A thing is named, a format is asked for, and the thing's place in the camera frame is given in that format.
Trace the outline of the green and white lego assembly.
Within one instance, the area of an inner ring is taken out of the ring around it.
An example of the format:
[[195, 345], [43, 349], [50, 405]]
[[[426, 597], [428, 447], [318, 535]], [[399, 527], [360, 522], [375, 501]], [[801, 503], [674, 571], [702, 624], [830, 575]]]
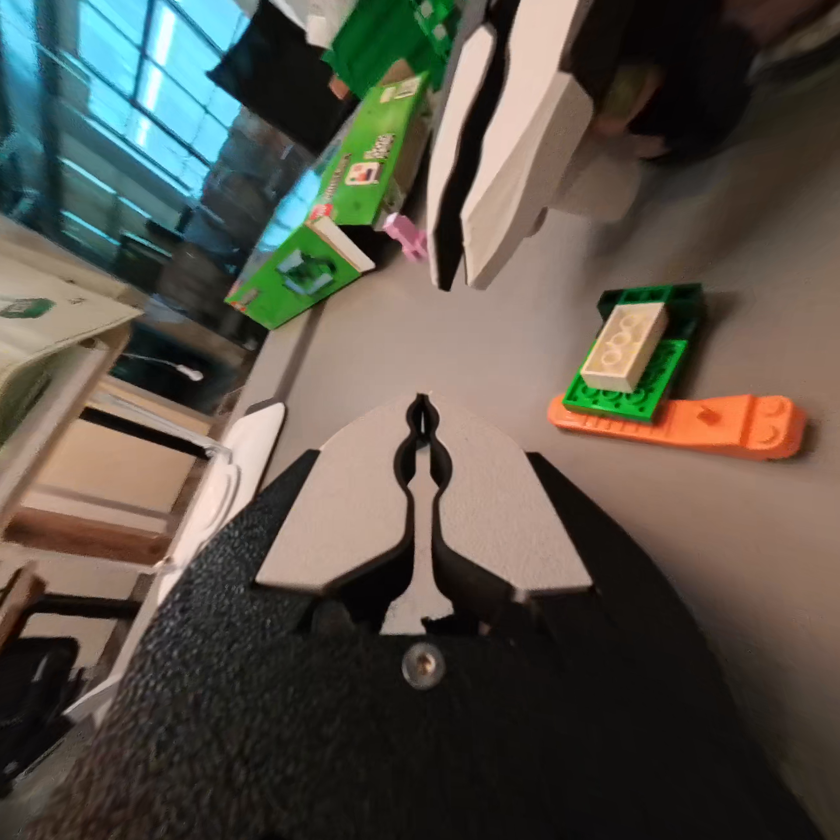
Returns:
[[575, 415], [651, 425], [707, 315], [698, 283], [603, 292], [594, 342], [560, 404]]

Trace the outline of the black bag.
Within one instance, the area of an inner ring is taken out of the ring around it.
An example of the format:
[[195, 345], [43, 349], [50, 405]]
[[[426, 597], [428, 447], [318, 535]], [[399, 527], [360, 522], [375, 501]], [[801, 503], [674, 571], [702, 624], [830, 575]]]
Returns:
[[244, 33], [206, 77], [256, 117], [318, 155], [359, 104], [338, 98], [320, 48], [272, 2], [261, 1]]

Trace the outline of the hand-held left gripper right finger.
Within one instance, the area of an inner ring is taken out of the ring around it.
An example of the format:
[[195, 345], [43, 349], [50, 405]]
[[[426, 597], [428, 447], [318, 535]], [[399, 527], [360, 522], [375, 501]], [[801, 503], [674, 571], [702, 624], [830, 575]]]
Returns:
[[593, 587], [518, 443], [434, 393], [423, 396], [423, 428], [437, 487], [434, 580], [457, 613], [492, 627], [510, 609]]

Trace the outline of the white paper bag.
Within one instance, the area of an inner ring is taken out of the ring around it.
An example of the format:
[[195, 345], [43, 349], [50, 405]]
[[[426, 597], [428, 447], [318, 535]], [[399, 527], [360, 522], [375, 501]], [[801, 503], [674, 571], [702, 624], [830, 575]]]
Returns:
[[66, 350], [139, 315], [125, 302], [3, 255], [2, 445], [37, 402]]

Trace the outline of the pink lego piece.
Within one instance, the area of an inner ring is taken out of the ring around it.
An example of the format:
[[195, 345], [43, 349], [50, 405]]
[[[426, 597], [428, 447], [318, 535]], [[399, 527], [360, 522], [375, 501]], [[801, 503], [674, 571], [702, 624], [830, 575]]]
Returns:
[[427, 233], [401, 213], [386, 216], [383, 230], [401, 247], [403, 255], [412, 262], [424, 262], [428, 259]]

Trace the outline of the black chair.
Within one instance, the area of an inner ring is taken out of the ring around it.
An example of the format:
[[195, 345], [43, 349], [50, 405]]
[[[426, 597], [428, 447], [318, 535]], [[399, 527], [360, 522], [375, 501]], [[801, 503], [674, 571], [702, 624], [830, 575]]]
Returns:
[[34, 616], [132, 623], [141, 603], [47, 590], [35, 563], [25, 563], [2, 588], [1, 599], [1, 797], [43, 759], [73, 724], [65, 710], [81, 697], [81, 649], [71, 636], [24, 637]]

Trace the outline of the green lego set box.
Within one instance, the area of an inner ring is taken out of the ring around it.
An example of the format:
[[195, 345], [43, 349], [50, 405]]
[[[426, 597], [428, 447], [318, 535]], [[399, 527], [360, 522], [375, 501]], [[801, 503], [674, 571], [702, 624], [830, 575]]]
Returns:
[[432, 121], [431, 73], [398, 60], [349, 121], [302, 219], [256, 253], [225, 303], [274, 330], [373, 271], [413, 189]]

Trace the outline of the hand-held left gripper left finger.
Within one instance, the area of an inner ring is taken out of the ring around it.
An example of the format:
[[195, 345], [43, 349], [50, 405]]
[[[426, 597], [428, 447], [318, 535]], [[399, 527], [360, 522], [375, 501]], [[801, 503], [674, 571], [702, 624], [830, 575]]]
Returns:
[[410, 585], [415, 506], [409, 484], [424, 397], [410, 394], [343, 427], [320, 447], [255, 583], [340, 603], [380, 632]]

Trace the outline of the green cardboard box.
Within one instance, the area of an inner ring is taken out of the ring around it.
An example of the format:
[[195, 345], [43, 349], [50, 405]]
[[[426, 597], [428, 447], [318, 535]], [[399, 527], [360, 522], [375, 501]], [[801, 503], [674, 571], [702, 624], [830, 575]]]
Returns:
[[357, 99], [399, 60], [442, 87], [463, 2], [359, 1], [322, 56]]

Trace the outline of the large paned window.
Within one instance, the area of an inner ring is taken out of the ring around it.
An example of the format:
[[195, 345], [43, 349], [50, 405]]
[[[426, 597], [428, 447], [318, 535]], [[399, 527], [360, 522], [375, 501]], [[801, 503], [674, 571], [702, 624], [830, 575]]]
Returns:
[[70, 210], [65, 172], [149, 216], [194, 205], [240, 112], [209, 78], [241, 2], [2, 2], [2, 186]]

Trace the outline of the orange lego brick separator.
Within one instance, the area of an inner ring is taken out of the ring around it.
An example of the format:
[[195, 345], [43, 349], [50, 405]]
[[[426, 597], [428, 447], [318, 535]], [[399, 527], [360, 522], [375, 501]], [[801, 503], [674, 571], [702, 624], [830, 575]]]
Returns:
[[753, 461], [797, 455], [809, 422], [780, 395], [668, 399], [652, 423], [572, 412], [555, 397], [548, 420], [561, 431]]

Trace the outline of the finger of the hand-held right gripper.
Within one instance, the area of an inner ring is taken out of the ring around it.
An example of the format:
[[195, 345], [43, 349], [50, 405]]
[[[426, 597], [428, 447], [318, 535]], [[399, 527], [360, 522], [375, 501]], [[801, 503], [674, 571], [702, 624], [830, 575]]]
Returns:
[[502, 89], [502, 38], [485, 22], [465, 38], [451, 74], [427, 173], [426, 230], [430, 277], [450, 291], [466, 257], [461, 214], [476, 181], [484, 137]]
[[590, 125], [593, 100], [564, 62], [591, 5], [519, 3], [500, 97], [461, 208], [469, 287], [487, 289], [530, 236]]

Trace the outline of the person's right hand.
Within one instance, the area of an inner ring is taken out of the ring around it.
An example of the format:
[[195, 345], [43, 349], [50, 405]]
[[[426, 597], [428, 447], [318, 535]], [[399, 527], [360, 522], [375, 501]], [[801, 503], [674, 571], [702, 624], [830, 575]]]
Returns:
[[667, 69], [649, 62], [625, 64], [616, 70], [591, 132], [602, 140], [628, 139], [638, 159], [654, 161], [669, 152], [674, 113]]

